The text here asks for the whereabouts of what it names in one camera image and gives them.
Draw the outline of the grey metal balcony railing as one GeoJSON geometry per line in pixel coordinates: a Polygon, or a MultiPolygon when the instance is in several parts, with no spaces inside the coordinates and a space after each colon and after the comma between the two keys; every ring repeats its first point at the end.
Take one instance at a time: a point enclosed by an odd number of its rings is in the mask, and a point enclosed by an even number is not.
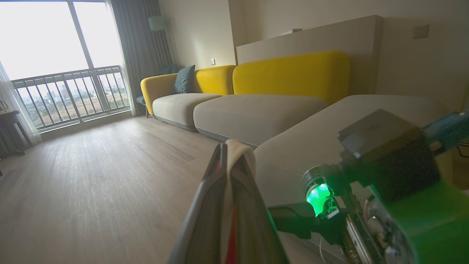
{"type": "Polygon", "coordinates": [[[131,110],[118,65],[12,81],[40,133],[131,110]]]}

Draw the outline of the teal throw pillow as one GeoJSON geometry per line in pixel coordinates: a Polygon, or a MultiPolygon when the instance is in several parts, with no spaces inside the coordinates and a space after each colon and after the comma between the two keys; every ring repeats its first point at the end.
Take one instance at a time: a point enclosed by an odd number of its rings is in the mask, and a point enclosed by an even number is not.
{"type": "Polygon", "coordinates": [[[187,94],[194,92],[194,71],[195,65],[185,67],[177,73],[176,80],[174,82],[173,92],[174,94],[187,94]]]}

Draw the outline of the white cloth garment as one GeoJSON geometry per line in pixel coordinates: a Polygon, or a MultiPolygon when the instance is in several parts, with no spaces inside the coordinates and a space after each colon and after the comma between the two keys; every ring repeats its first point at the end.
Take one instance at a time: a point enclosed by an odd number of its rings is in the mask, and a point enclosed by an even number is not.
{"type": "Polygon", "coordinates": [[[221,215],[221,263],[232,264],[236,262],[236,210],[233,201],[232,170],[236,163],[245,158],[247,162],[247,172],[254,172],[256,162],[251,147],[236,141],[227,140],[226,184],[224,187],[223,207],[221,215]]]}

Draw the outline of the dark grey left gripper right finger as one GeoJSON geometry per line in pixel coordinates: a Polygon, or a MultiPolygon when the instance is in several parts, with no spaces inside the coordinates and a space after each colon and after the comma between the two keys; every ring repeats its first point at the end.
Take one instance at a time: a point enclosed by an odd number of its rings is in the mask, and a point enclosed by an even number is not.
{"type": "Polygon", "coordinates": [[[250,169],[232,169],[236,209],[236,264],[289,264],[250,169]]]}

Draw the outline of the floor lamp with teal shade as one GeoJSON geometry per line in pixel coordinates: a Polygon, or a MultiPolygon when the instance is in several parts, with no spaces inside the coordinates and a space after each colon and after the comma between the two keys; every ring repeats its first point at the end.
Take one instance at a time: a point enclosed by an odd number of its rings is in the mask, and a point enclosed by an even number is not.
{"type": "Polygon", "coordinates": [[[170,57],[175,64],[179,65],[180,61],[177,53],[174,35],[165,17],[151,16],[148,18],[148,24],[151,31],[165,33],[167,46],[169,47],[170,57]]]}

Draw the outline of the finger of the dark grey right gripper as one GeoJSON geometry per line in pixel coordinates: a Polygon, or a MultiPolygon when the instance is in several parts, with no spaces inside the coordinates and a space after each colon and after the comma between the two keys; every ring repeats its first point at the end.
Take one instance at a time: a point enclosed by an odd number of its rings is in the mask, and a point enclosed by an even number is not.
{"type": "Polygon", "coordinates": [[[320,234],[329,244],[339,245],[346,227],[345,212],[335,206],[315,215],[310,203],[291,203],[271,206],[269,213],[280,232],[311,239],[312,233],[320,234]]]}

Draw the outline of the dark wooden side table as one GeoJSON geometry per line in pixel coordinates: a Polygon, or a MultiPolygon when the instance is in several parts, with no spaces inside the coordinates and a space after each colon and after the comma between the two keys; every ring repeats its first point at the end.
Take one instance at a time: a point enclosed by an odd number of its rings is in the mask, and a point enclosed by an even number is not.
{"type": "Polygon", "coordinates": [[[0,154],[0,158],[7,158],[14,155],[25,155],[25,150],[33,147],[26,130],[20,122],[21,113],[19,110],[0,112],[0,131],[5,130],[5,134],[13,142],[13,150],[7,150],[5,154],[0,154]]]}

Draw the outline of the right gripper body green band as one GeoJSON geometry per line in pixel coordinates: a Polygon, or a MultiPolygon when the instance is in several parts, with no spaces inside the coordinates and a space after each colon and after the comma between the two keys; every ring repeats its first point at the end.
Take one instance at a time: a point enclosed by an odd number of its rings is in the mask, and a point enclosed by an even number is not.
{"type": "Polygon", "coordinates": [[[348,191],[340,196],[345,219],[340,247],[351,264],[469,264],[469,195],[442,179],[412,194],[400,181],[386,187],[399,198],[385,199],[374,185],[364,205],[348,191]]]}

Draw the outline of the yellow and grey sofa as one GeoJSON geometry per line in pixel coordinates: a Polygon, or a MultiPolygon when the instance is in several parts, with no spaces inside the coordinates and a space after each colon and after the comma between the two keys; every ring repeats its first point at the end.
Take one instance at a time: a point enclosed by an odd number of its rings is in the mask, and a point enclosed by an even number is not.
{"type": "Polygon", "coordinates": [[[258,147],[347,97],[350,67],[342,51],[243,63],[233,70],[233,95],[194,108],[195,128],[216,140],[258,147]]]}

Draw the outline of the large glass balcony window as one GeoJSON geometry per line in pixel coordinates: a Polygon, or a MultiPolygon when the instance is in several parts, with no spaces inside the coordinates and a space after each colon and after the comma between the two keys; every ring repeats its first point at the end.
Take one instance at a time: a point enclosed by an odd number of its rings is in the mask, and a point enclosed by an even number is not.
{"type": "Polygon", "coordinates": [[[104,0],[0,0],[0,61],[12,82],[123,60],[104,0]]]}

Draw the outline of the grey window curtain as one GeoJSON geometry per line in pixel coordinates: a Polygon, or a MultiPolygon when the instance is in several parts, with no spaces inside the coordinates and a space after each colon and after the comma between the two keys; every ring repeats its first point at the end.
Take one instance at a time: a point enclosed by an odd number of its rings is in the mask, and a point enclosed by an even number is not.
{"type": "Polygon", "coordinates": [[[160,16],[158,0],[109,0],[122,49],[122,68],[131,94],[132,115],[143,115],[136,98],[142,96],[140,82],[156,76],[171,65],[169,44],[164,31],[152,31],[148,19],[160,16]]]}

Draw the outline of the white sheer curtain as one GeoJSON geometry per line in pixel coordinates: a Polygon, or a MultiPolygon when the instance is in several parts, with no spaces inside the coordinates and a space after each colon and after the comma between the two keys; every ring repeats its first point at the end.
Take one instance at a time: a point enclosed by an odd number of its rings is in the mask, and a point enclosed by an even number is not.
{"type": "Polygon", "coordinates": [[[0,100],[4,100],[8,105],[9,111],[18,110],[20,124],[24,127],[26,134],[31,140],[32,144],[38,144],[43,141],[37,127],[29,116],[22,100],[17,94],[13,83],[7,75],[5,68],[0,61],[0,100]]]}

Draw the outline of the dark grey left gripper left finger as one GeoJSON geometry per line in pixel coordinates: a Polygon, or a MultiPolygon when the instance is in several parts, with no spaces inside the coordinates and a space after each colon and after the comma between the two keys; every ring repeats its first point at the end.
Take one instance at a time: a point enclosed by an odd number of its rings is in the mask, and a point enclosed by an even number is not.
{"type": "Polygon", "coordinates": [[[226,144],[218,144],[198,186],[168,264],[221,264],[226,144]]]}

